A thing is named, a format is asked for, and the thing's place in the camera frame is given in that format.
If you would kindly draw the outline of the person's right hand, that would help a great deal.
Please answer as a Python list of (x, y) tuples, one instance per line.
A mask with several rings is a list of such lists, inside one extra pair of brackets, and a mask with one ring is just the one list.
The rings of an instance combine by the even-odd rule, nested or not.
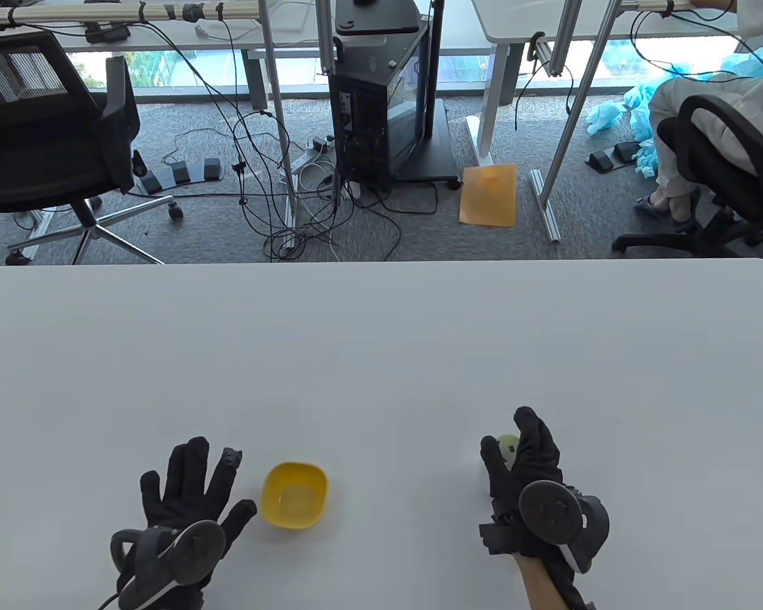
[(490, 555), (513, 555), (541, 560), (559, 560), (558, 548), (545, 543), (530, 531), (522, 519), (519, 499), (527, 485), (536, 480), (563, 482), (559, 467), (561, 453), (552, 433), (535, 411), (528, 406), (516, 409), (513, 421), (519, 430), (516, 458), (506, 466), (495, 437), (487, 435), (480, 442), (480, 456), (489, 480), (492, 523), (479, 526), (481, 540)]

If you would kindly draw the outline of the person's left hand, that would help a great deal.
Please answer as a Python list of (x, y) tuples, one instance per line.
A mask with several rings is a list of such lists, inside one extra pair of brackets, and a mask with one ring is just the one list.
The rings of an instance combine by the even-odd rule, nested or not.
[(209, 451), (209, 442), (203, 436), (176, 445), (167, 462), (164, 483), (155, 470), (141, 476), (142, 505), (150, 527), (183, 531), (198, 521), (215, 521), (224, 532), (223, 554), (227, 555), (245, 526), (257, 515), (258, 508), (253, 500), (241, 499), (224, 513), (243, 452), (225, 447), (208, 479)]

